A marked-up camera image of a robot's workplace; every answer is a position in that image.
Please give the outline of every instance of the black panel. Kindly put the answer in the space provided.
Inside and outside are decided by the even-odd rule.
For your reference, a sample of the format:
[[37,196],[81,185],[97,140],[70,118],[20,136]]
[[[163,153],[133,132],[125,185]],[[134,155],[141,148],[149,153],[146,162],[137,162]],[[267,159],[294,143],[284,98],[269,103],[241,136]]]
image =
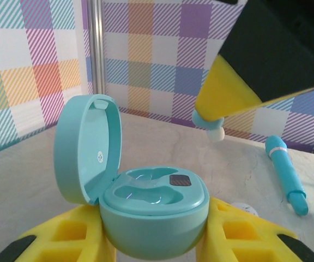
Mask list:
[[0,262],[14,262],[18,257],[26,250],[26,248],[31,245],[31,243],[36,239],[36,236],[25,236],[22,239],[18,239],[8,247],[6,247],[2,252],[0,252]]
[[299,2],[248,0],[219,52],[263,102],[314,87],[314,9]]
[[217,0],[218,2],[226,3],[226,4],[237,4],[238,0]]
[[295,255],[297,255],[302,262],[314,262],[314,252],[308,248],[304,243],[300,240],[294,239],[290,236],[280,234],[278,237],[286,244],[288,248]]
[[169,184],[172,186],[189,187],[191,185],[191,181],[186,175],[170,175]]

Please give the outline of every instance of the checkered pattern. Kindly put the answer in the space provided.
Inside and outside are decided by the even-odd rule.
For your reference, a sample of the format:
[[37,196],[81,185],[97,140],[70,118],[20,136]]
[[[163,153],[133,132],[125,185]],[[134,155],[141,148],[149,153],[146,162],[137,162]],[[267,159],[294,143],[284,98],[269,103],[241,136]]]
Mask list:
[[0,0],[0,150],[56,124],[80,85],[73,1]]
[[[193,127],[191,112],[245,1],[104,0],[107,93],[122,112]],[[314,146],[314,92],[228,117],[226,134]]]

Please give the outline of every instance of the white ring band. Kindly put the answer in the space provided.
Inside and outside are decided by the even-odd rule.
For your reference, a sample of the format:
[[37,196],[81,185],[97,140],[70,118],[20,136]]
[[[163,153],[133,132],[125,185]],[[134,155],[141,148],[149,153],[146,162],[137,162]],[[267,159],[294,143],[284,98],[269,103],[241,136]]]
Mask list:
[[278,146],[278,147],[272,148],[272,150],[270,151],[270,153],[268,155],[271,157],[272,153],[277,151],[277,150],[284,150],[287,152],[287,149],[285,147]]

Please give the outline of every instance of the teal earbud case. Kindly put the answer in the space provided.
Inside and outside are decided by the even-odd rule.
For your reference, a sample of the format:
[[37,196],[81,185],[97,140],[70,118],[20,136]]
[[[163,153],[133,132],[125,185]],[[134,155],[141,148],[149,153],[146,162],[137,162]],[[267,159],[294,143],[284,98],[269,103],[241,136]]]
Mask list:
[[190,170],[170,166],[119,174],[121,153],[116,102],[102,94],[71,98],[55,136],[54,166],[62,196],[71,203],[99,205],[108,239],[131,257],[163,260],[192,249],[208,217],[204,182]]

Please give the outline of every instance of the marble surface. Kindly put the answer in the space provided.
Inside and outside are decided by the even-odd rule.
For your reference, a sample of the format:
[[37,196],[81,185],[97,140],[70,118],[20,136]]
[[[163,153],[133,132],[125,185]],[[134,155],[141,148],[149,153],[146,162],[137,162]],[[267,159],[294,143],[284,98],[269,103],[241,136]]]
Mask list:
[[[310,212],[298,217],[287,204],[263,144],[226,137],[212,144],[202,130],[122,114],[120,170],[175,165],[202,177],[211,196],[244,202],[259,216],[296,232],[314,250],[314,154],[289,154],[307,192]],[[0,152],[0,251],[26,230],[75,205],[55,182],[52,152],[55,128]],[[118,261],[138,261],[118,254]],[[195,261],[192,250],[170,260]]]

